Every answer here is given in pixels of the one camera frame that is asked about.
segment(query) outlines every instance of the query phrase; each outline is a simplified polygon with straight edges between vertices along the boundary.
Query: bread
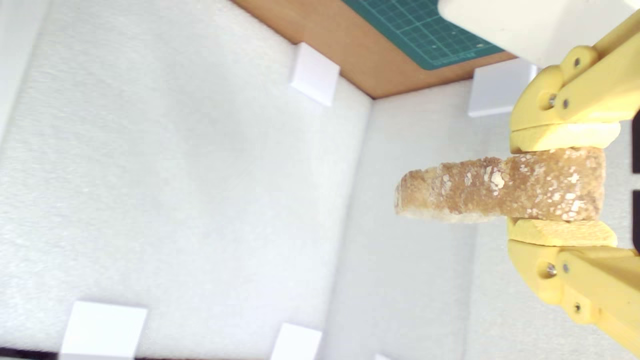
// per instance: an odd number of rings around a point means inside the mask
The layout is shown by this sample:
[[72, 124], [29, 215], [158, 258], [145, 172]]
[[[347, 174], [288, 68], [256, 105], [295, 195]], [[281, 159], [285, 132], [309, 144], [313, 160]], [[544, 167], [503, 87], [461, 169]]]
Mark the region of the bread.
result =
[[602, 149], [552, 149], [414, 170], [396, 187], [396, 213], [446, 222], [496, 216], [596, 220], [604, 199]]

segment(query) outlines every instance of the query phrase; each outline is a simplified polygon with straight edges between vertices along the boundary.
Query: green cutting mat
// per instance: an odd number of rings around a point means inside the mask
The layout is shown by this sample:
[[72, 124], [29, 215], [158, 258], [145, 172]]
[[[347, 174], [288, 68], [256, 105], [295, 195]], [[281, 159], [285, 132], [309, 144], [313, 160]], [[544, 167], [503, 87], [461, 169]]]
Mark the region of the green cutting mat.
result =
[[343, 0], [426, 70], [502, 51], [443, 19], [438, 0]]

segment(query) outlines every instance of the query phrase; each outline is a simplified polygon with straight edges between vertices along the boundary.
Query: yellow gripper arm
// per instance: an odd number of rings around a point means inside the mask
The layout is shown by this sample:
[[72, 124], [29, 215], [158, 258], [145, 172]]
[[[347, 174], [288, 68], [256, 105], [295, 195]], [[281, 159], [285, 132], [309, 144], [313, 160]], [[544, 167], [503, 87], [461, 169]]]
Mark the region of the yellow gripper arm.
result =
[[[542, 70], [511, 114], [514, 154], [607, 147], [640, 108], [640, 10], [594, 46]], [[523, 280], [577, 323], [592, 323], [640, 357], [640, 256], [603, 222], [508, 219]]]

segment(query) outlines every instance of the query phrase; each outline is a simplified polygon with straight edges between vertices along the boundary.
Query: white foam block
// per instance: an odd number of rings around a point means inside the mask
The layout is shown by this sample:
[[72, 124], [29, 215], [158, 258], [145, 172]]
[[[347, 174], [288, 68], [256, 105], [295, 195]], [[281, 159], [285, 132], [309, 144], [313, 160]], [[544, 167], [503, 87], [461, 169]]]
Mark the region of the white foam block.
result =
[[322, 332], [289, 323], [282, 324], [271, 360], [313, 360]]
[[139, 307], [76, 301], [60, 355], [132, 359], [146, 317]]
[[537, 74], [537, 66], [523, 59], [477, 68], [471, 88], [469, 116], [511, 112], [522, 91]]
[[313, 100], [331, 106], [339, 74], [338, 64], [307, 43], [298, 44], [291, 86]]

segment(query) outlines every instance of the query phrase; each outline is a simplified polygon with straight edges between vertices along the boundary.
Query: screw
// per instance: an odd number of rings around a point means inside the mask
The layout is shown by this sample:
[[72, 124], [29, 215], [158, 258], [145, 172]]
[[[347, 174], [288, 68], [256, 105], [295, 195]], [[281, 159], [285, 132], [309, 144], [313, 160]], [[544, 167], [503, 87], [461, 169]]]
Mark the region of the screw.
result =
[[557, 274], [556, 266], [552, 263], [547, 264], [547, 274], [549, 274], [551, 277], [554, 277]]

